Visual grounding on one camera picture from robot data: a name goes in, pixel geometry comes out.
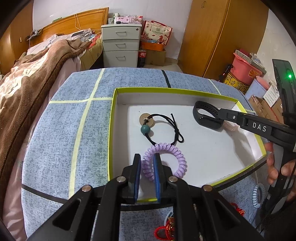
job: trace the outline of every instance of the wooden headboard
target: wooden headboard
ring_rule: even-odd
[[[107,23],[109,8],[93,9],[85,12],[80,12],[66,18],[62,18],[43,28],[41,35],[31,39],[31,47],[43,42],[54,34],[70,34],[79,31],[77,28],[95,30],[100,32],[101,26]]]

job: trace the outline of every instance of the floor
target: floor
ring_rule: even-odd
[[[183,73],[182,70],[180,69],[180,67],[177,64],[173,64],[173,63],[168,63],[165,62],[164,66],[156,66],[156,65],[144,65],[144,68],[147,69],[162,69],[162,70],[169,70],[169,71],[175,71],[175,72],[180,72]]]

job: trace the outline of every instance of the human hand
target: human hand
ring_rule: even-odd
[[[267,173],[268,173],[267,182],[271,185],[278,178],[279,172],[274,167],[274,153],[273,153],[274,147],[273,147],[273,143],[268,142],[268,143],[265,143],[264,146],[265,146],[265,149],[267,151],[271,151],[271,153],[268,155],[267,160],[266,160],[266,163],[267,163],[267,166],[268,166],[268,169],[267,169]],[[286,177],[291,176],[294,165],[295,165],[295,160],[289,161],[288,163],[286,163],[281,168],[281,173]],[[296,182],[293,183],[293,187],[291,189],[291,192],[287,196],[287,201],[291,201],[295,197],[296,197]]]

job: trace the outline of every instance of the purple spiral hair tie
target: purple spiral hair tie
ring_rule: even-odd
[[[160,151],[170,152],[177,158],[179,162],[179,167],[173,175],[182,178],[187,171],[185,157],[177,147],[167,143],[156,143],[154,146],[152,145],[151,148],[148,148],[148,150],[145,152],[142,160],[142,169],[145,176],[150,181],[154,180],[154,172],[153,168],[151,167],[151,159],[153,158],[154,153],[159,153]]]

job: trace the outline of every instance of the yellow box edge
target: yellow box edge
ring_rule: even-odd
[[[112,105],[111,105],[111,114],[110,114],[110,122],[109,122],[109,138],[108,138],[108,180],[110,181],[113,179],[113,168],[112,168],[112,156],[113,156],[113,149],[112,149],[112,143],[113,143],[113,115],[115,112],[115,101],[117,101],[117,96],[119,93],[174,93],[174,94],[185,94],[185,95],[195,95],[195,96],[203,96],[203,97],[212,97],[216,99],[223,99],[223,100],[229,100],[234,102],[239,110],[243,113],[247,113],[243,105],[239,102],[239,100],[235,98],[231,98],[228,96],[223,96],[223,95],[218,95],[218,94],[213,94],[213,93],[208,93],[208,92],[203,92],[203,91],[194,91],[194,90],[185,90],[185,89],[174,89],[174,88],[160,88],[160,87],[120,87],[116,88],[114,90],[113,94],[113,100],[112,100]],[[255,135],[255,138],[257,140],[257,143],[260,147],[261,153],[262,153],[262,158],[266,156],[266,150],[264,148],[264,144],[262,142],[262,139],[260,136]],[[249,166],[245,167],[244,169],[240,170],[239,172],[233,173],[223,179],[220,179],[217,182],[211,183],[212,186],[218,185],[222,182],[227,181],[228,179],[233,178],[236,175],[239,175],[240,173],[244,172],[251,166],[253,166],[255,163],[250,164]],[[139,202],[152,202],[156,201],[157,199],[155,198],[149,198],[149,199],[144,199],[144,200],[139,200]]]

